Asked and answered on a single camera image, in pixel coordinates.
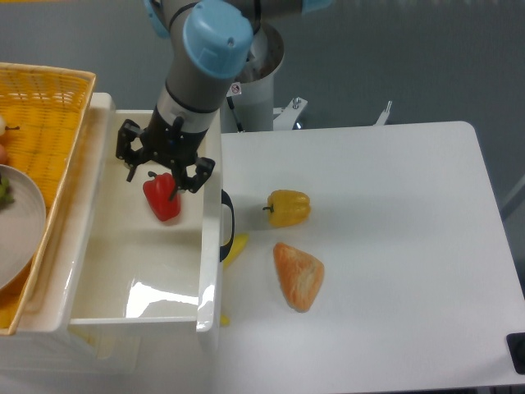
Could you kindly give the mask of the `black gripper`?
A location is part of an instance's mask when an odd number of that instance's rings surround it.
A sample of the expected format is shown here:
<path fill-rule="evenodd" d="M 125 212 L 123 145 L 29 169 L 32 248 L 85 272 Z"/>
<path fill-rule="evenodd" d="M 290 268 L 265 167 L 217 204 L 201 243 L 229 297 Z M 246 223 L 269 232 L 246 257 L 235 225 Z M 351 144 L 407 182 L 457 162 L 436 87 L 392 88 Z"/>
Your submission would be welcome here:
<path fill-rule="evenodd" d="M 207 130 L 189 132 L 184 130 L 182 117 L 169 124 L 154 108 L 145 129 L 131 119 L 125 119 L 117 132 L 116 157 L 128 169 L 127 182 L 132 182 L 138 166 L 154 161 L 171 169 L 175 182 L 169 200 L 182 191 L 197 193 L 212 175 L 216 162 L 198 157 L 197 152 Z M 194 166 L 194 175 L 189 176 L 187 167 Z"/>

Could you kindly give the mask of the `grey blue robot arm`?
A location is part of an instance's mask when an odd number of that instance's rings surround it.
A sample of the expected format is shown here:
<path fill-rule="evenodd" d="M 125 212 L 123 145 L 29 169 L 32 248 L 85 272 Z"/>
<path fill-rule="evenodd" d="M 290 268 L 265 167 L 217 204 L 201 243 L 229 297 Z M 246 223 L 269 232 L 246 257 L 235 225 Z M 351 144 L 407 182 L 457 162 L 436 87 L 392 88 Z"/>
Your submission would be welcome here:
<path fill-rule="evenodd" d="M 146 128 L 127 119 L 117 133 L 116 157 L 133 179 L 139 165 L 153 161 L 174 179 L 170 197 L 197 192 L 215 163 L 198 148 L 245 68 L 263 19 L 309 13 L 328 1 L 147 1 L 153 28 L 168 37 L 174 59 Z"/>

